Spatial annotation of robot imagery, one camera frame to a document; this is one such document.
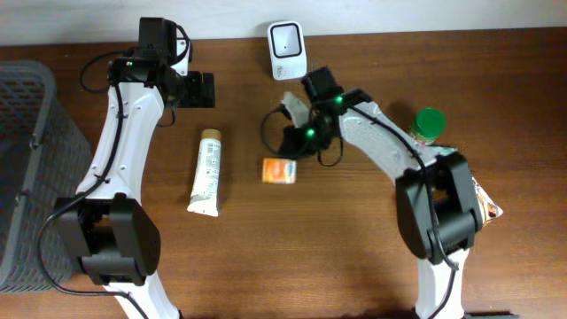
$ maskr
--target green round object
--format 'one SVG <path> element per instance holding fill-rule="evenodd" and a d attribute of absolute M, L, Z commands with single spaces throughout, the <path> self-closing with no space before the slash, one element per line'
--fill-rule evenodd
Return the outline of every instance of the green round object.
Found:
<path fill-rule="evenodd" d="M 417 114 L 413 129 L 423 137 L 436 138 L 443 133 L 446 125 L 447 121 L 442 112 L 426 108 Z"/>

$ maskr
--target brown table surface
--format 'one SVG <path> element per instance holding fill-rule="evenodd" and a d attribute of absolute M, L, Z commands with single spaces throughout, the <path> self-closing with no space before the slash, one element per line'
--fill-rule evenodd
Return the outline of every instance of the brown table surface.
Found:
<path fill-rule="evenodd" d="M 401 127 L 437 107 L 441 143 L 464 153 L 505 214 L 476 237 L 465 266 L 468 312 L 567 313 L 567 28 L 307 37 L 307 56 L 345 88 L 365 89 Z M 299 162 L 294 185 L 260 182 L 264 113 L 298 81 L 271 78 L 265 39 L 195 41 L 194 70 L 213 72 L 215 109 L 177 113 L 154 132 L 142 186 L 162 240 L 159 276 L 186 317 L 347 318 L 413 307 L 416 258 L 398 232 L 394 188 L 358 149 L 343 162 Z M 95 55 L 131 43 L 0 49 L 49 66 L 58 99 L 96 149 L 107 97 L 77 79 Z M 105 65 L 89 73 L 105 84 Z M 168 121 L 165 114 L 163 121 Z M 270 124 L 281 136 L 284 120 Z M 221 216 L 186 211 L 204 128 L 223 133 Z M 337 148 L 328 151 L 332 159 Z M 85 276 L 68 286 L 93 289 Z M 3 295 L 0 317 L 123 318 L 110 298 Z"/>

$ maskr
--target white tube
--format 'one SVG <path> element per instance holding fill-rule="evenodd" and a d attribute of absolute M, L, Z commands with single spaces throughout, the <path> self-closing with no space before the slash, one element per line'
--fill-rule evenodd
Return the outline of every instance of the white tube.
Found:
<path fill-rule="evenodd" d="M 217 189 L 221 171 L 221 132 L 206 129 L 198 148 L 197 172 L 187 211 L 217 217 Z"/>

